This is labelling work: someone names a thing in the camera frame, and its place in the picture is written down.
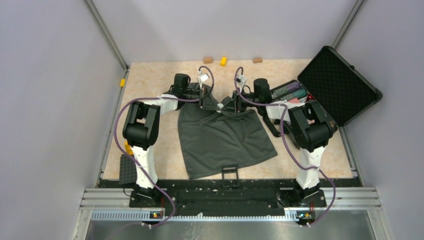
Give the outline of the blue round brooch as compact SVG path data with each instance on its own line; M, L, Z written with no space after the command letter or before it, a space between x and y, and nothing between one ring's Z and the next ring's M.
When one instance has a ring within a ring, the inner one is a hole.
M224 108L224 105L222 103L218 103L216 106L217 106L216 111L218 113L221 113L222 112L222 109Z

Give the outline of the dark grey t-shirt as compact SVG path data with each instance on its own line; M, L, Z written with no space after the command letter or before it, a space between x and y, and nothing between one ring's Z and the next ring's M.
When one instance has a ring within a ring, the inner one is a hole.
M185 103L179 111L177 128L190 179L219 174L223 166L250 167L278 154L253 109L225 115Z

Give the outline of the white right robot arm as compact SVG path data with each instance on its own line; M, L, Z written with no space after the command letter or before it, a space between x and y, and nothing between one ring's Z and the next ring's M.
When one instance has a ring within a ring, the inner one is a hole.
M235 77L234 85L235 91L223 101L220 111L239 114L248 108L256 108L273 135L290 138L300 149L300 160L295 161L300 171L296 176L293 200L299 206L307 206L320 190L322 155L338 129L337 125L316 100L305 103L274 100L265 78L254 80L251 93L243 90L246 85L243 75Z

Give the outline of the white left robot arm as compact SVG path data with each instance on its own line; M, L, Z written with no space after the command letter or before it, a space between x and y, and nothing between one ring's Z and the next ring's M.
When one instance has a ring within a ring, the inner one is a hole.
M218 110L218 102L212 97L213 86L206 86L207 80L214 81L212 73L199 73L197 83L190 86L191 78L184 73L174 76L173 85L158 97L137 100L129 105L122 129L136 167L134 192L149 207L160 202L160 193L155 187L158 181L154 166L153 145L159 136L162 115L180 109L185 103L196 104L206 111Z

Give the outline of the black square brooch stand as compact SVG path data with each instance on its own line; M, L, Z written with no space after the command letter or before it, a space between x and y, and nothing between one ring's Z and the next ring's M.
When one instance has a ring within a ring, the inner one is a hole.
M221 167L222 187L224 189L233 189L240 187L239 165L229 164Z

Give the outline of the tan wooden block left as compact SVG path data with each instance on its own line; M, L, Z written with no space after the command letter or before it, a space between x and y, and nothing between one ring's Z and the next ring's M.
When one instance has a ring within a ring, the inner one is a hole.
M213 63L213 61L214 61L214 59L210 56L206 56L206 57L203 58L204 64L211 64L211 63Z

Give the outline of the tan wooden block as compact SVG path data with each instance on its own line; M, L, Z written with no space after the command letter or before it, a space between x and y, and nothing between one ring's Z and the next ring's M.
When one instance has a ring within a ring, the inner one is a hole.
M252 59L252 62L254 64L262 63L263 62L263 59L261 57L256 57L256 58L253 58Z
M213 61L214 61L214 59L210 56L206 56L206 57L203 58L204 64L211 64L211 63L213 63Z

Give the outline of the yellow wooden block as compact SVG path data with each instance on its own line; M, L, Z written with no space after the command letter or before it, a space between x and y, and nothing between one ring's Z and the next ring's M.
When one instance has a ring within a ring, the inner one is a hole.
M227 57L225 57L225 56L223 56L221 59L220 59L220 66L221 67L225 67L226 66L226 64L227 64Z

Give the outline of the tan wooden block right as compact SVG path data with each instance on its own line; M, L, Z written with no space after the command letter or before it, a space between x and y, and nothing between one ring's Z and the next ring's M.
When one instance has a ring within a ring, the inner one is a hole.
M262 63L263 62L263 59L261 57L256 57L256 58L253 58L252 59L252 62L254 64Z

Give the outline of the yellow triangular wedge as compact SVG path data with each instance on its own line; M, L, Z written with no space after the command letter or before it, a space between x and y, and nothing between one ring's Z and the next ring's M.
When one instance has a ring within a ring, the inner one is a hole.
M130 156L133 156L133 155L134 155L134 153L133 153L133 151L132 151L132 148L131 148L131 146L129 145L128 141L125 141L125 143L124 143L124 149L125 149L125 152L126 152L127 154L129 154Z

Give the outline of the black poker chip case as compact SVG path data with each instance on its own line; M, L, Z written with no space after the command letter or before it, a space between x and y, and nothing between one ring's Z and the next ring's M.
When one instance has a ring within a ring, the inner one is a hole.
M383 97L330 46L324 46L297 79L270 90L277 101L304 97L309 97L306 102L318 101L337 128L350 123Z

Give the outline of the black perforated block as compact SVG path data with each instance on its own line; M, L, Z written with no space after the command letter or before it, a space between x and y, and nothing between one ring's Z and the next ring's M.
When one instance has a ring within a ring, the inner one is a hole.
M119 184L135 184L137 181L137 170L134 161L125 154L120 157Z

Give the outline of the yellow wall bracket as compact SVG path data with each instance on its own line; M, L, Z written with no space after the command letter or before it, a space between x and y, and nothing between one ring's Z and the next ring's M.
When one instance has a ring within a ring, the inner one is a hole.
M121 88L123 88L123 87L125 86L125 84L126 84L126 79L125 79L125 78L122 78L122 79L121 79L121 81L120 81L119 86L120 86Z

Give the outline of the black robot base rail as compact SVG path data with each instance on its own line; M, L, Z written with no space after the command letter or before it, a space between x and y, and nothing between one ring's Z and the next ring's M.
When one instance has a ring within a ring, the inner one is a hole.
M130 208L159 208L175 217L283 216L284 208L300 207L294 179L159 180L157 189L136 192L133 183L101 180L100 189L127 190Z

